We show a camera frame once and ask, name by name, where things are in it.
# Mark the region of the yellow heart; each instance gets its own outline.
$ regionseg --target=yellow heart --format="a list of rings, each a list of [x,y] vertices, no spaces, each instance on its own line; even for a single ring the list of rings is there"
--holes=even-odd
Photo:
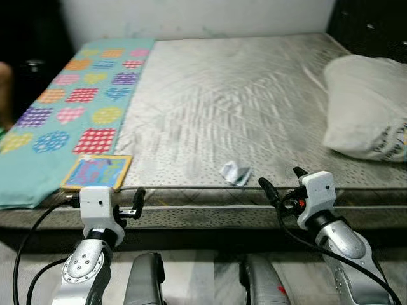
[[[93,85],[106,78],[107,78],[107,73],[88,73],[87,75],[85,75],[83,80],[86,81],[88,84]]]
[[[92,55],[96,55],[96,54],[98,54],[99,53],[99,50],[97,50],[97,49],[84,49],[84,50],[82,50],[82,55],[83,56],[92,56]]]
[[[105,107],[96,111],[92,116],[92,121],[96,124],[109,124],[116,121],[121,116],[119,107]]]
[[[33,136],[32,133],[25,133],[23,135],[8,133],[1,142],[0,147],[1,153],[6,154],[9,151],[13,151],[17,148],[26,145],[28,142],[31,141],[32,136]]]

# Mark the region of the pillow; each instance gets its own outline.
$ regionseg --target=pillow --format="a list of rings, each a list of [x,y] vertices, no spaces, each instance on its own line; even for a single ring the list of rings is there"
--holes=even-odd
[[[359,159],[406,161],[407,65],[349,55],[330,62],[323,144]]]

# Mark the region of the person's arm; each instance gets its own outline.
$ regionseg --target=person's arm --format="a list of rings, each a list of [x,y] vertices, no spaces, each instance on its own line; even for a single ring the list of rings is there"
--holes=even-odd
[[[11,95],[13,89],[13,70],[0,62],[0,126],[9,130],[14,125]]]

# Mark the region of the floor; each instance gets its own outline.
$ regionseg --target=floor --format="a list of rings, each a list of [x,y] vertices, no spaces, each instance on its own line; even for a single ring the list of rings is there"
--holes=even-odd
[[[112,278],[103,305],[118,305],[124,300],[132,261],[143,252],[114,254]],[[175,250],[160,252],[164,261],[163,296],[168,305],[244,305],[245,291],[238,280],[238,261],[242,255],[212,250]],[[381,251],[378,258],[390,286],[407,304],[407,249]],[[291,304],[339,304],[333,278],[318,255],[308,252],[263,254],[273,263]],[[25,255],[20,265],[20,303],[25,304],[32,277],[45,264],[66,255]],[[0,295],[2,304],[12,304],[11,277],[15,253],[0,244]],[[47,271],[38,281],[33,304],[51,304],[60,282],[60,267]]]

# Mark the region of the teal blanket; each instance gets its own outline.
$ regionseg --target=teal blanket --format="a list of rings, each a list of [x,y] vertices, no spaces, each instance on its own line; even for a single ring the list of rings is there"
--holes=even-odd
[[[34,208],[79,154],[112,154],[152,39],[82,47],[0,142],[0,209]]]

